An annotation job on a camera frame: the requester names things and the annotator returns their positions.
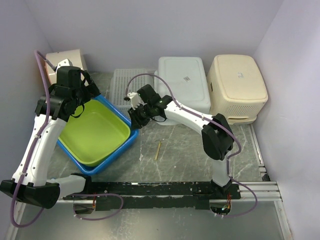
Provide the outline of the large white plastic tub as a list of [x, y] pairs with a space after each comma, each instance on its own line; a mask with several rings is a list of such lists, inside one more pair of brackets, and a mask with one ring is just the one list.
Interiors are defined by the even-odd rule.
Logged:
[[203, 61], [199, 57], [163, 56], [158, 60], [158, 69], [155, 75], [164, 82], [154, 78], [156, 93], [161, 97], [173, 96], [178, 102], [198, 112], [208, 114], [211, 108], [210, 95]]

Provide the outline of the cream cylindrical container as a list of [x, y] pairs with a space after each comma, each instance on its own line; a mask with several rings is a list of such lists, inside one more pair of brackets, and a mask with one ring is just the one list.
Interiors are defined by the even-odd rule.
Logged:
[[[87, 70], [87, 65], [84, 59], [84, 56], [80, 49], [67, 50], [67, 51], [58, 51], [47, 53], [46, 58], [56, 67], [57, 63], [69, 59], [74, 67], [79, 67], [82, 70]], [[49, 79], [50, 84], [55, 84], [57, 82], [56, 71], [52, 70], [48, 63], [45, 64], [46, 73]]]

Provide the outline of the beige perforated laundry basket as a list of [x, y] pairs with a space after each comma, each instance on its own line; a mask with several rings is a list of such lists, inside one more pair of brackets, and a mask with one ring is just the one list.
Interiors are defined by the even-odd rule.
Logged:
[[264, 79], [251, 56], [215, 56], [206, 80], [210, 114], [222, 114], [230, 125], [253, 123], [268, 101]]

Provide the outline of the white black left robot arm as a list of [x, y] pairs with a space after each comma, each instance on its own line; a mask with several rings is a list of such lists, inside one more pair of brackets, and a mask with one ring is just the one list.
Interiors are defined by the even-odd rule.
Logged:
[[52, 208], [60, 197], [76, 193], [89, 199], [94, 192], [87, 178], [72, 174], [65, 180], [48, 180], [49, 162], [58, 138], [75, 111], [100, 95], [86, 70], [76, 66], [61, 66], [56, 70], [56, 83], [37, 101], [33, 131], [19, 167], [8, 180], [2, 180], [0, 190], [14, 201], [44, 209]]

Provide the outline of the black base bar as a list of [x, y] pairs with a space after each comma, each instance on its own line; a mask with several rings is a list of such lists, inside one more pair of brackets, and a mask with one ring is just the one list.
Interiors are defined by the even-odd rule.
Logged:
[[194, 208], [210, 210], [210, 201], [225, 203], [228, 197], [239, 200], [237, 184], [220, 190], [212, 181], [186, 182], [92, 182], [87, 194], [117, 194], [123, 209]]

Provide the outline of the white perforated basket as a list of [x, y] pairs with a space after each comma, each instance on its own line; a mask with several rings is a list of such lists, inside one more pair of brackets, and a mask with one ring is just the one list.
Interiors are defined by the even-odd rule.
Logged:
[[[118, 68], [113, 72], [113, 77], [110, 83], [108, 100], [130, 120], [128, 110], [131, 108], [130, 101], [125, 101], [126, 88], [134, 76], [147, 73], [145, 68]], [[150, 84], [154, 87], [154, 80], [149, 75], [142, 75], [135, 78], [129, 85], [128, 92], [137, 92], [140, 88]]]

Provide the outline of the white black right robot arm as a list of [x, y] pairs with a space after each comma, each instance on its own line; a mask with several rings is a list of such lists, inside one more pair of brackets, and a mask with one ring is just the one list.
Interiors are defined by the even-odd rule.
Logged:
[[201, 135], [203, 150], [213, 159], [212, 193], [218, 199], [223, 199], [229, 194], [231, 179], [227, 157], [233, 149], [234, 139], [231, 128], [222, 114], [212, 116], [195, 111], [170, 95], [161, 97], [149, 84], [137, 92], [128, 91], [124, 99], [131, 104], [128, 113], [133, 130], [143, 128], [155, 117], [161, 117], [163, 120], [183, 124]]

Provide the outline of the small wooden stick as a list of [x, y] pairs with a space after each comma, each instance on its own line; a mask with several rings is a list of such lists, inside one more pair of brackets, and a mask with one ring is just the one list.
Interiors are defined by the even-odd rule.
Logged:
[[155, 160], [155, 161], [158, 160], [161, 145], [162, 145], [162, 143], [161, 143], [161, 141], [159, 141], [159, 143], [158, 143], [158, 145], [157, 145], [156, 153], [155, 153], [155, 156], [154, 156], [154, 160]]

